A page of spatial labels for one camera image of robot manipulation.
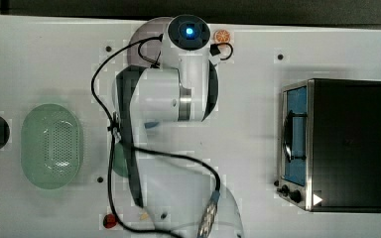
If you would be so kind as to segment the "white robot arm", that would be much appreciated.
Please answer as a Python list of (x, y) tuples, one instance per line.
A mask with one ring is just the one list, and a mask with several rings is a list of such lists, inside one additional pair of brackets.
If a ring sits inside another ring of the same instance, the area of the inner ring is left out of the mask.
[(213, 111), (218, 77), (209, 42), (202, 18), (177, 16), (161, 37), (160, 66), (131, 64), (115, 81), (130, 191), (162, 236), (244, 238), (235, 198), (215, 175), (182, 168), (171, 154), (148, 144), (148, 126), (201, 122)]

